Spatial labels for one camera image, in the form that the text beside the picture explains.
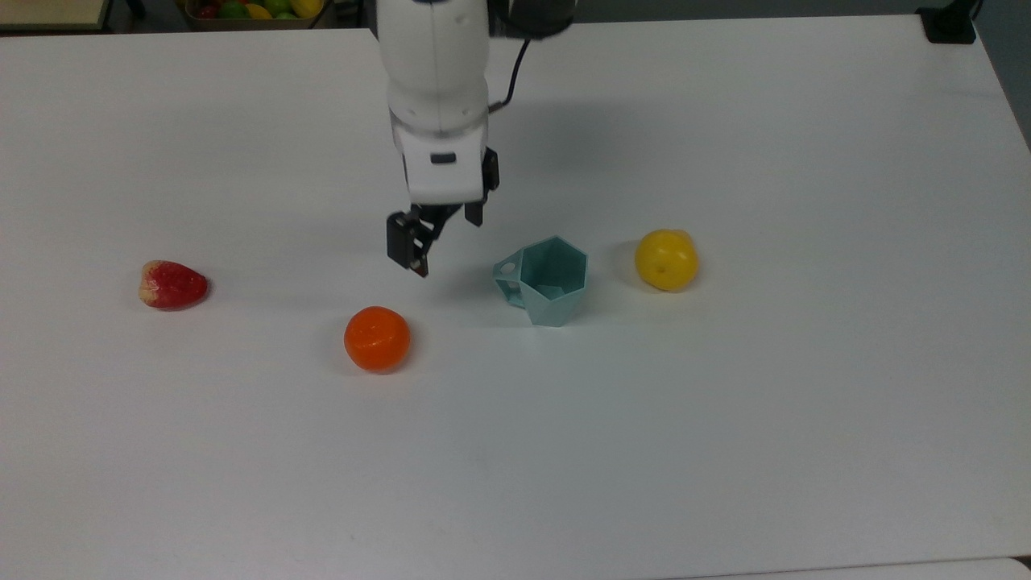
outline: black object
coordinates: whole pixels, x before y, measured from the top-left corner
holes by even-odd
[[[977,0],[955,0],[944,8],[918,8],[924,22],[924,34],[935,44],[973,44],[977,33],[973,31],[970,10]]]
[[[426,277],[430,273],[426,254],[430,245],[444,229],[444,224],[463,205],[465,218],[479,227],[484,223],[484,204],[489,192],[498,187],[498,153],[488,147],[481,165],[484,172],[484,197],[470,203],[447,205],[420,205],[412,203],[407,211],[397,211],[387,217],[387,254],[401,267],[414,270]]]
[[[143,7],[142,0],[126,0],[126,4],[129,4],[129,10],[132,11],[134,18],[146,18],[146,8]]]
[[[491,36],[540,40],[569,28],[576,0],[488,0]]]

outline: orange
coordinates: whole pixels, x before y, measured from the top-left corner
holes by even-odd
[[[698,273],[695,242],[683,229],[657,229],[641,238],[634,251],[641,279],[660,289],[679,289]]]
[[[384,372],[397,367],[408,354],[411,332],[396,312],[369,307],[351,318],[343,332],[343,348],[365,371]]]

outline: green fruit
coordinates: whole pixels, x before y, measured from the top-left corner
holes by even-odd
[[[290,11],[290,0],[265,0],[265,9],[273,16],[278,16]]]
[[[236,0],[229,0],[219,8],[220,19],[250,19],[251,12],[247,7]]]

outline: floor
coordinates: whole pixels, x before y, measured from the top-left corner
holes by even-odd
[[[147,14],[132,18],[125,0],[111,0],[109,27],[117,33],[188,32],[174,0],[142,0]],[[336,0],[329,26],[355,25],[354,0]],[[942,0],[579,0],[580,22],[781,18],[912,13]],[[1031,2],[986,0],[977,29],[1031,147]]]

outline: cup handle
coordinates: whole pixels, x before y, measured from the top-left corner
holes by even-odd
[[[509,305],[526,308],[523,304],[523,289],[519,284],[520,266],[523,265],[523,251],[517,251],[504,260],[494,264],[494,280],[505,296]]]

